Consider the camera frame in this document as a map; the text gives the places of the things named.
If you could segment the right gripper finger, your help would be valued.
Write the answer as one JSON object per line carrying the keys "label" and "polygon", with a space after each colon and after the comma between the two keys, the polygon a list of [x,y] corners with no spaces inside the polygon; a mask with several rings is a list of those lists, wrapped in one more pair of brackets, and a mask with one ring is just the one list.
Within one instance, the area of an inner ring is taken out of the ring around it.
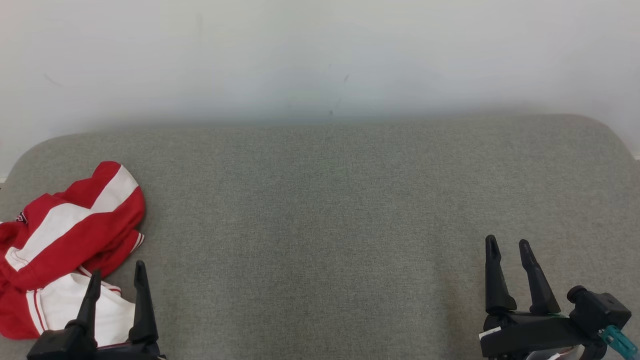
{"label": "right gripper finger", "polygon": [[515,299],[510,296],[501,266],[502,255],[494,235],[485,239],[485,299],[486,312],[514,312],[517,309]]}
{"label": "right gripper finger", "polygon": [[529,312],[535,315],[550,315],[561,312],[553,290],[537,262],[530,242],[526,239],[519,241],[519,256],[524,268],[530,289],[531,306]]}

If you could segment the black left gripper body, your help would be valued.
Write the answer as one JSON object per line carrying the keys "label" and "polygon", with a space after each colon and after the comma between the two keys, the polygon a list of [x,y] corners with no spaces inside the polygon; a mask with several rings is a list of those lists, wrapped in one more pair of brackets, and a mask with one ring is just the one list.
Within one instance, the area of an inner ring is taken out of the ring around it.
{"label": "black left gripper body", "polygon": [[98,346],[84,327],[46,330],[27,353],[28,360],[165,360],[157,335]]}

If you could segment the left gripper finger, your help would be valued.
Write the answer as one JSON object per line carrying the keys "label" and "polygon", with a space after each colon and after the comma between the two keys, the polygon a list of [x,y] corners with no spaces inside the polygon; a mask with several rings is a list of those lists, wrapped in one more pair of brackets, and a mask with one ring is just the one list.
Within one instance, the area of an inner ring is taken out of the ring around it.
{"label": "left gripper finger", "polygon": [[142,260],[135,263],[134,287],[134,321],[128,332],[128,340],[133,344],[155,344],[159,334],[146,264]]}
{"label": "left gripper finger", "polygon": [[86,338],[95,342],[96,305],[101,296],[102,272],[96,269],[91,274],[85,295],[75,319],[69,321],[65,328],[77,328]]}

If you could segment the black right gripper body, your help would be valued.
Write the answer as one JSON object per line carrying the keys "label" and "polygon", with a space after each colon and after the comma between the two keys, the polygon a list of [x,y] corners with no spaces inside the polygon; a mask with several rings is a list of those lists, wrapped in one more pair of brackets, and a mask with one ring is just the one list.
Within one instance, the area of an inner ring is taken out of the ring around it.
{"label": "black right gripper body", "polygon": [[487,315],[480,338],[484,358],[526,358],[536,351],[582,346],[586,335],[566,316],[519,311]]}

